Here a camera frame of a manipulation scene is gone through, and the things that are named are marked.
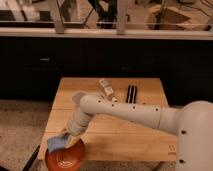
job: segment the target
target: blue cloth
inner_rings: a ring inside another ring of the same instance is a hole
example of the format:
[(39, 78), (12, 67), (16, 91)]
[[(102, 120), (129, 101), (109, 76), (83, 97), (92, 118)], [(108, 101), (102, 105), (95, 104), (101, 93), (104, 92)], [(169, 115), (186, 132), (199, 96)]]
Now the blue cloth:
[(68, 140), (69, 134), (66, 133), (63, 136), (51, 137), (47, 140), (47, 148), (49, 153), (56, 150), (64, 149)]

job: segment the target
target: floor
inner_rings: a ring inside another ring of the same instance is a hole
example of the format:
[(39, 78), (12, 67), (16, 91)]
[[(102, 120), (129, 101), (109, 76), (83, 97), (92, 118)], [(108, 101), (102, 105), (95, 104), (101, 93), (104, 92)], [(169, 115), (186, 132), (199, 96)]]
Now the floor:
[[(51, 102), (0, 100), (0, 166), (20, 171), (39, 145)], [(152, 171), (158, 162), (84, 162), (81, 171)], [(164, 163), (159, 171), (174, 171), (175, 163)], [(32, 171), (46, 171), (35, 161)]]

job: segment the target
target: wooden tabletop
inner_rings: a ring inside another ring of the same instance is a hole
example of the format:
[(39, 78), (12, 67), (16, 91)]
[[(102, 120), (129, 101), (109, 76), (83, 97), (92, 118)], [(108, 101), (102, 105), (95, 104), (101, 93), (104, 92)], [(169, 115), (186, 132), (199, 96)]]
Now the wooden tabletop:
[[(103, 92), (99, 78), (63, 78), (60, 82), (45, 129), (38, 159), (43, 160), (46, 140), (57, 135), (77, 110), (71, 98), (79, 90)], [(129, 84), (138, 87), (138, 104), (168, 106), (157, 78), (107, 78), (115, 97), (124, 102)], [(86, 160), (107, 161), (175, 161), (176, 136), (146, 128), (129, 121), (106, 115), (96, 116), (82, 135), (86, 146)]]

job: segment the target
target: cardboard box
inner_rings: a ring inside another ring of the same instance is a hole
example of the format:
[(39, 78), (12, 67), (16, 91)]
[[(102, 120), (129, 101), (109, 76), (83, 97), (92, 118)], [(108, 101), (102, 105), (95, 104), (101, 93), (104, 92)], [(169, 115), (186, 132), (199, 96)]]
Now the cardboard box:
[[(149, 9), (150, 15), (147, 21), (149, 29), (155, 29), (156, 16), (160, 11), (160, 5), (155, 5)], [(162, 9), (159, 30), (202, 30), (202, 27), (198, 20), (188, 12), (176, 7), (164, 7)]]

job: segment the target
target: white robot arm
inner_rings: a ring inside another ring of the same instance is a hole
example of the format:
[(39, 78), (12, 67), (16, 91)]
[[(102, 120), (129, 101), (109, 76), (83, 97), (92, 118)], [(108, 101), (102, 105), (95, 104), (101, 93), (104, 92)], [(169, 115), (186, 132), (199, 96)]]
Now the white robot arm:
[(111, 102), (83, 94), (68, 126), (72, 136), (84, 133), (97, 114), (106, 114), (178, 135), (176, 171), (213, 171), (213, 104), (199, 101), (182, 109)]

